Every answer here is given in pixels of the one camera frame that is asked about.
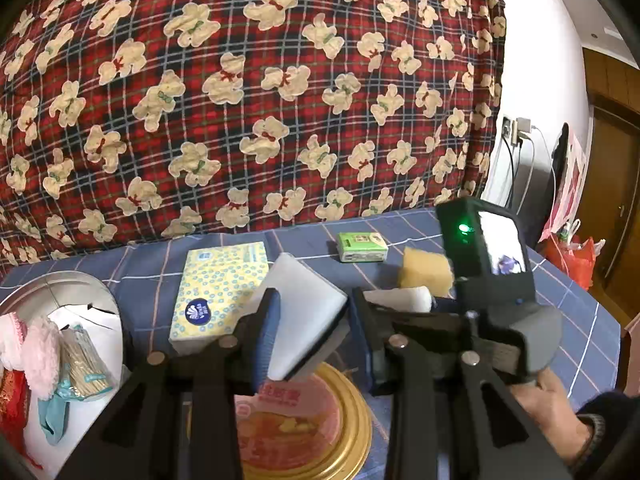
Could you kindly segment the dark sleeve right forearm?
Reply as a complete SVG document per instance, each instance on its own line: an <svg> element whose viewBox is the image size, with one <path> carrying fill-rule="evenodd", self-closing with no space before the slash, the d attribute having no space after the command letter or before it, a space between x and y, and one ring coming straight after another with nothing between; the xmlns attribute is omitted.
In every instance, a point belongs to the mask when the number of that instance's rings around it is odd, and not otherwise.
<svg viewBox="0 0 640 480"><path fill-rule="evenodd" d="M586 403L578 419L593 429L572 466L575 479L639 478L639 397L610 391Z"/></svg>

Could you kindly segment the right hand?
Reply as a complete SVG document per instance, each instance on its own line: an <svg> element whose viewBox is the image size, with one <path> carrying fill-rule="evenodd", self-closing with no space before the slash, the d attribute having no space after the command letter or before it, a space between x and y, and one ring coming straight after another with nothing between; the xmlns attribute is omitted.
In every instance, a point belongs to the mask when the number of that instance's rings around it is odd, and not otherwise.
<svg viewBox="0 0 640 480"><path fill-rule="evenodd" d="M545 368L533 384L513 385L510 391L556 454L573 466L590 443L593 428L573 411L561 379Z"/></svg>

